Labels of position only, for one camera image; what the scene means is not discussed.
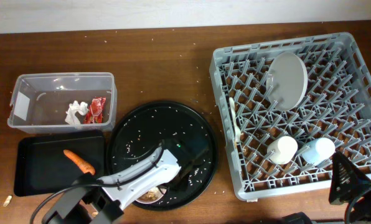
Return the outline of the blue plastic cup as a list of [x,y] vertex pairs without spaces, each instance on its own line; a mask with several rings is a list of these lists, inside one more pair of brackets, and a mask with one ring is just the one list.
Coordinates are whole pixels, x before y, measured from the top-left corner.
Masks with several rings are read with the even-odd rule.
[[308,148],[301,154],[301,157],[308,163],[318,165],[330,158],[335,152],[335,144],[329,138],[319,138],[307,142],[304,146]]

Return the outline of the cream plastic cup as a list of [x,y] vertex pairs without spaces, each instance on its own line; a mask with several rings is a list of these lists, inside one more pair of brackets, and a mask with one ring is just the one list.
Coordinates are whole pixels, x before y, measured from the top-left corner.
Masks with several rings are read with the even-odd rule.
[[266,151],[273,152],[270,156],[273,163],[283,165],[291,161],[297,150],[298,144],[293,137],[282,136],[272,142]]

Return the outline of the white plastic fork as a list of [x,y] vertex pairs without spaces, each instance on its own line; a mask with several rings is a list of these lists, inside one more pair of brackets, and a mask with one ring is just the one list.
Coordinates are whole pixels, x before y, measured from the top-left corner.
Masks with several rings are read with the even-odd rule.
[[238,127],[237,121],[236,121],[236,112],[235,112],[235,102],[232,97],[229,98],[229,105],[230,105],[230,111],[232,115],[232,121],[233,121],[233,127],[234,127],[234,134],[235,134],[235,142],[240,142],[241,137],[241,130]]

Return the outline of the grey plate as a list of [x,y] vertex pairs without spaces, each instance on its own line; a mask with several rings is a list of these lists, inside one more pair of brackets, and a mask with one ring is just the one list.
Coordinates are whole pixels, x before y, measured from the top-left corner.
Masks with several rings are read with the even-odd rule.
[[279,54],[268,70],[266,87],[270,86],[273,89],[268,99],[271,104],[277,102],[277,110],[289,111],[297,107],[308,87],[307,68],[301,58],[291,52]]

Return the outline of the pink bowl with leftovers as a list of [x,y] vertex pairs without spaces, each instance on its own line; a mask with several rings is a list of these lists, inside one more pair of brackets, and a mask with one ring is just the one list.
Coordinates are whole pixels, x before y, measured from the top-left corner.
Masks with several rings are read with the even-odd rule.
[[148,190],[145,194],[140,196],[136,201],[141,204],[152,204],[160,201],[166,194],[167,188],[163,186],[153,187]]

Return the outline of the red snack wrapper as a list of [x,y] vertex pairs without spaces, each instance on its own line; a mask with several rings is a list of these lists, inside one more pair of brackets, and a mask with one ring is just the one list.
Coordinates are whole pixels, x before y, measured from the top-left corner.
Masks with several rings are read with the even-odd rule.
[[105,102],[106,102],[105,97],[97,97],[92,99],[92,103],[88,107],[88,113],[85,115],[83,123],[84,124],[102,123]]

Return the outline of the orange carrot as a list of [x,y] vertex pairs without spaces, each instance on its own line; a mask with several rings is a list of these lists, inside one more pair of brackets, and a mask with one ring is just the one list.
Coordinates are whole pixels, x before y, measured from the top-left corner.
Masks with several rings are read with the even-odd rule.
[[86,160],[82,159],[80,156],[78,156],[76,153],[64,149],[63,150],[64,155],[69,158],[84,174],[90,173],[91,175],[95,175],[96,170],[95,168],[88,163]]

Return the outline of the white tissue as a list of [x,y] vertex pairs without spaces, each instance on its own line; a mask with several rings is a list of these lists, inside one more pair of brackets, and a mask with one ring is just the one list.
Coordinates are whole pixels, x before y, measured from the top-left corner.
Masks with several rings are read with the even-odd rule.
[[80,125],[80,120],[77,118],[77,113],[81,116],[85,116],[88,113],[88,104],[84,101],[79,103],[75,100],[69,104],[68,110],[66,111],[65,122],[69,125]]

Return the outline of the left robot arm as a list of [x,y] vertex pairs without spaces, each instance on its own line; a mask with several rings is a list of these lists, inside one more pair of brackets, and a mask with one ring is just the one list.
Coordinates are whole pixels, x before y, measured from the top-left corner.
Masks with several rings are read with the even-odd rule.
[[154,187],[185,191],[186,178],[208,150],[203,140],[162,140],[150,156],[121,172],[99,179],[85,174],[57,192],[59,199],[42,223],[114,223],[128,205]]

